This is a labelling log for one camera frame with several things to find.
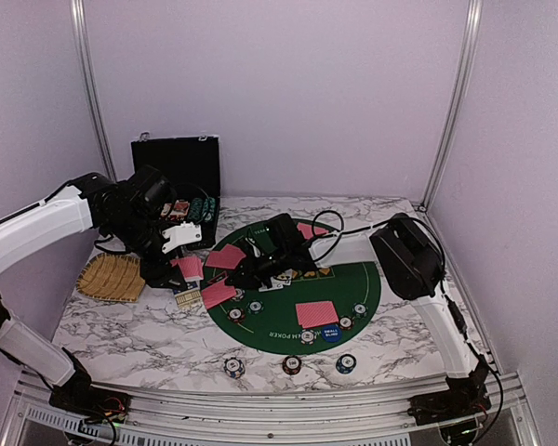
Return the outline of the red card group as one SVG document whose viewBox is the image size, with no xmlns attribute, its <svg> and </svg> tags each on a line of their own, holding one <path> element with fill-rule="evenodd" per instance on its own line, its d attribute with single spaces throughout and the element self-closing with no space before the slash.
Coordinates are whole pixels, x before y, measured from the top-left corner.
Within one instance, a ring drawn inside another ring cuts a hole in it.
<svg viewBox="0 0 558 446">
<path fill-rule="evenodd" d="M 246 257 L 246 254 L 237 246 L 226 244 L 220 251 L 222 254 L 223 266 L 226 269 L 235 269 Z"/>
<path fill-rule="evenodd" d="M 205 265 L 211 268 L 226 269 L 223 266 L 222 254 L 220 251 L 211 251 L 206 259 Z"/>
</svg>

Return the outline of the red black chip stack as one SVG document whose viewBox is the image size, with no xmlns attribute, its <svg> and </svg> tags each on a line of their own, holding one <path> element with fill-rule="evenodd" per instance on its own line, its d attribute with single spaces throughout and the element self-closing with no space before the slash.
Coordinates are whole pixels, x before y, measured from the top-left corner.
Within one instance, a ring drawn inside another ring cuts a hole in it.
<svg viewBox="0 0 558 446">
<path fill-rule="evenodd" d="M 282 370 L 285 374 L 295 375 L 301 371 L 302 360 L 296 355 L 286 356 L 282 361 Z"/>
</svg>

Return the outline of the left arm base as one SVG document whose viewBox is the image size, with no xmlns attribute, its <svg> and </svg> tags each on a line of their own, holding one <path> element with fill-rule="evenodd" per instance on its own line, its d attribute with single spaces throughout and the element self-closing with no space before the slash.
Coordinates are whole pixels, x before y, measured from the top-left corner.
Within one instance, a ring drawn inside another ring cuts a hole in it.
<svg viewBox="0 0 558 446">
<path fill-rule="evenodd" d="M 53 386 L 49 404 L 58 409 L 85 415 L 92 422 L 123 421 L 130 396 L 124 392 L 94 387 L 85 372 L 76 371 L 62 386 Z"/>
</svg>

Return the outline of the blue small blind button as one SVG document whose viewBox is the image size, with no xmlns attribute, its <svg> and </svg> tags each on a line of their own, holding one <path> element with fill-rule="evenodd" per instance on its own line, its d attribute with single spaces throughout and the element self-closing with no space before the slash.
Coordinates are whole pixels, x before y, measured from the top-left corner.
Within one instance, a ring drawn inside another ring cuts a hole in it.
<svg viewBox="0 0 558 446">
<path fill-rule="evenodd" d="M 338 343 L 341 340 L 342 331 L 338 325 L 331 324 L 322 327 L 320 329 L 320 335 L 327 343 L 333 344 Z"/>
</svg>

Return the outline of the single red-backed card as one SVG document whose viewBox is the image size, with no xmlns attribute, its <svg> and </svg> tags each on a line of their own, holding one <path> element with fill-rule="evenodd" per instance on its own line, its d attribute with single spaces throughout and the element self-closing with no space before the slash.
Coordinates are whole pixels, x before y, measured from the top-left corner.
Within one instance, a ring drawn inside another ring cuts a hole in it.
<svg viewBox="0 0 558 446">
<path fill-rule="evenodd" d="M 312 224 L 299 222 L 297 224 L 297 229 L 301 232 L 303 237 L 306 240 L 310 240 L 313 237 L 324 236 L 329 233 L 329 230 L 320 228 L 320 227 L 313 227 Z"/>
</svg>

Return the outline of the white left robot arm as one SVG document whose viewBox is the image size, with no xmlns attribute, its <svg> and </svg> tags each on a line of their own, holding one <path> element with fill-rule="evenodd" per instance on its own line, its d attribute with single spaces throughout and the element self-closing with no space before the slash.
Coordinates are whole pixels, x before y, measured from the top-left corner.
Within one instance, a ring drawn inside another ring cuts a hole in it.
<svg viewBox="0 0 558 446">
<path fill-rule="evenodd" d="M 14 275 L 42 251 L 66 239 L 96 230 L 120 241 L 139 259 L 139 275 L 153 288 L 185 283 L 172 255 L 197 241 L 195 223 L 171 224 L 161 213 L 173 203 L 175 191 L 150 167 L 127 180 L 115 182 L 97 172 L 68 180 L 46 198 L 0 219 L 0 280 Z M 27 325 L 0 295 L 0 350 L 40 373 L 79 413 L 92 413 L 99 393 L 73 355 L 57 347 Z"/>
</svg>

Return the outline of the dark chip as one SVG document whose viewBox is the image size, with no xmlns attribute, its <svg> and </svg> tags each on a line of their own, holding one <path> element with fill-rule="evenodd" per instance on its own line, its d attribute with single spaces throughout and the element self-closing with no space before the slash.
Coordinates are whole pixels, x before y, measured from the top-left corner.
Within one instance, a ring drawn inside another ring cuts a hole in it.
<svg viewBox="0 0 558 446">
<path fill-rule="evenodd" d="M 349 331 L 353 328 L 353 319 L 348 316 L 343 316 L 339 319 L 339 328 L 344 331 Z"/>
</svg>

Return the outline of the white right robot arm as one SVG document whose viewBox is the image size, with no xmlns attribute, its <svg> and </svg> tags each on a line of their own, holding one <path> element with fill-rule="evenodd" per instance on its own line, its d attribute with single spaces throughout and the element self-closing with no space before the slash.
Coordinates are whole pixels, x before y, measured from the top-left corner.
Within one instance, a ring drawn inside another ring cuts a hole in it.
<svg viewBox="0 0 558 446">
<path fill-rule="evenodd" d="M 244 257 L 229 272 L 226 284 L 244 290 L 271 287 L 272 278 L 288 269 L 303 272 L 332 267 L 362 256 L 379 263 L 391 291 L 411 303 L 428 328 L 443 360 L 446 376 L 467 379 L 479 358 L 467 324 L 445 288 L 445 254 L 433 232 L 419 219 L 398 213 L 359 228 L 321 232 L 311 224 L 305 237 L 288 214 L 263 221 L 266 247 L 251 235 L 239 239 Z"/>
</svg>

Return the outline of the red-backed card deck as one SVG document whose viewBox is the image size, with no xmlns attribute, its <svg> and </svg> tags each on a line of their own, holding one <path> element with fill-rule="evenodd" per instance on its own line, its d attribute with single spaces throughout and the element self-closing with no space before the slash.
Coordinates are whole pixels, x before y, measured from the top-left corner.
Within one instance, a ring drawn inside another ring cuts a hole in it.
<svg viewBox="0 0 558 446">
<path fill-rule="evenodd" d="M 198 256 L 176 258 L 171 261 L 171 265 L 180 269 L 186 282 L 204 279 L 203 262 Z"/>
</svg>

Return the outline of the green chip group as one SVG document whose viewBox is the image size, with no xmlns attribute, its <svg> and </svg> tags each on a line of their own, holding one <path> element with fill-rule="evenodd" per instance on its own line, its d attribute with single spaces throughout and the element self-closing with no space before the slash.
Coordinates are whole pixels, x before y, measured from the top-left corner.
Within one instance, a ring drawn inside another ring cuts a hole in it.
<svg viewBox="0 0 558 446">
<path fill-rule="evenodd" d="M 259 300 L 252 300 L 246 306 L 250 314 L 260 314 L 264 310 L 264 305 Z"/>
</svg>

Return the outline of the black red all-in triangle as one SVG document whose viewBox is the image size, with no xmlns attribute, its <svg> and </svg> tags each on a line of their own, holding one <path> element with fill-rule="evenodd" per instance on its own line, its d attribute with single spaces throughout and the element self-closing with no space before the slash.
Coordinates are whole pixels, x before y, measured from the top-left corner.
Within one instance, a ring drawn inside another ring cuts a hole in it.
<svg viewBox="0 0 558 446">
<path fill-rule="evenodd" d="M 215 283 L 218 283 L 218 282 L 223 282 L 223 281 L 225 281 L 225 280 L 227 279 L 227 277 L 228 277 L 228 273 L 227 273 L 226 271 L 223 271 L 222 273 L 220 273 L 220 274 L 218 274 L 218 275 L 212 277 L 212 278 L 208 281 L 208 283 L 209 283 L 209 284 L 215 284 Z"/>
</svg>

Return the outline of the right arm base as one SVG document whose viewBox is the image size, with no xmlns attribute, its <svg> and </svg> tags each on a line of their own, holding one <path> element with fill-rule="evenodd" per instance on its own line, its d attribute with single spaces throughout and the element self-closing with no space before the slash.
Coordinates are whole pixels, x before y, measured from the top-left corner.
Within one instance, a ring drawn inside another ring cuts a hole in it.
<svg viewBox="0 0 558 446">
<path fill-rule="evenodd" d="M 417 395 L 409 399 L 407 414 L 418 426 L 454 420 L 487 411 L 492 407 L 486 395 L 487 364 L 480 359 L 466 378 L 445 379 L 448 389 Z"/>
</svg>

